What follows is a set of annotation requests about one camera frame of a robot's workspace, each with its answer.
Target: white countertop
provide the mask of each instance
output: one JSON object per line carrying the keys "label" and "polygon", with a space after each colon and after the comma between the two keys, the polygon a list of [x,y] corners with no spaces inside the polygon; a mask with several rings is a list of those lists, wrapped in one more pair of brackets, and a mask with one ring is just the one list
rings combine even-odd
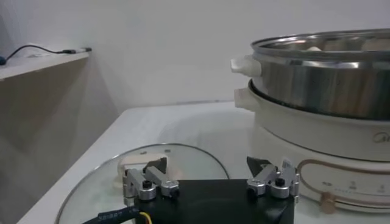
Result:
{"label": "white countertop", "polygon": [[[214,154],[232,178],[249,178],[246,156],[254,114],[237,109],[233,102],[170,107],[134,108],[125,111],[82,157],[18,222],[53,224],[72,188],[104,161],[148,144],[177,142]],[[297,223],[385,223],[381,215],[337,212],[325,215],[316,202],[301,199]]]}

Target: yellow wire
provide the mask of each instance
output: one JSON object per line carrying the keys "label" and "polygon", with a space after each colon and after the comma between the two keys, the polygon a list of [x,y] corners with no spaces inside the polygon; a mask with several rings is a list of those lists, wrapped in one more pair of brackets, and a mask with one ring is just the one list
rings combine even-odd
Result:
{"label": "yellow wire", "polygon": [[140,215],[145,216],[145,218],[146,218],[148,224],[153,224],[153,223],[152,223],[151,216],[150,216],[148,213],[146,213],[146,212],[140,212]]}

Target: logo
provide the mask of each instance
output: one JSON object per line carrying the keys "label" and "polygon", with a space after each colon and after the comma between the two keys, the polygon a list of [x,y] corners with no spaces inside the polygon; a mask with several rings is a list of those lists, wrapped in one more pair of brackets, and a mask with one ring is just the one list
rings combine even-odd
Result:
{"label": "logo", "polygon": [[390,135],[386,132],[378,132],[374,134],[372,141],[375,143],[390,142]]}

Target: wooden shelf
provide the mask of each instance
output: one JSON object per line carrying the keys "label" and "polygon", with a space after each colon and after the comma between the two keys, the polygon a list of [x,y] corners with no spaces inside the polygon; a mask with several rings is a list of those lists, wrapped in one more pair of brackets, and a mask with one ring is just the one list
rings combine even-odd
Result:
{"label": "wooden shelf", "polygon": [[60,64],[88,58],[89,53],[51,55],[37,58],[11,58],[6,65],[0,66],[0,79],[53,67]]}

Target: white pot handle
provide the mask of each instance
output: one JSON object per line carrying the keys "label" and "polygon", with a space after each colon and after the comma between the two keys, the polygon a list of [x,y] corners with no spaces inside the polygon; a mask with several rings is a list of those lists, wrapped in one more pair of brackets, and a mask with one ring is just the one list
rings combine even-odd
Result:
{"label": "white pot handle", "polygon": [[260,110],[259,101],[253,96],[249,88],[235,89],[234,103],[237,108],[247,109],[252,112]]}
{"label": "white pot handle", "polygon": [[248,77],[258,77],[261,75],[261,63],[251,55],[231,59],[230,67],[232,72],[241,73]]}

